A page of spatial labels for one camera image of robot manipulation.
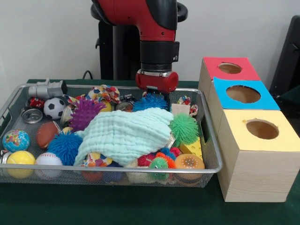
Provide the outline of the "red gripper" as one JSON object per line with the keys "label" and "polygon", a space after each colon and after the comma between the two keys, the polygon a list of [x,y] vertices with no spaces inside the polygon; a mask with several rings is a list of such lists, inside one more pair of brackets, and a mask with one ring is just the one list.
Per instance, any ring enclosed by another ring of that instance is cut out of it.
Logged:
{"label": "red gripper", "polygon": [[152,89],[165,93],[167,110],[171,112],[170,92],[175,91],[179,82],[176,72],[147,72],[138,70],[135,76],[137,86],[142,90]]}

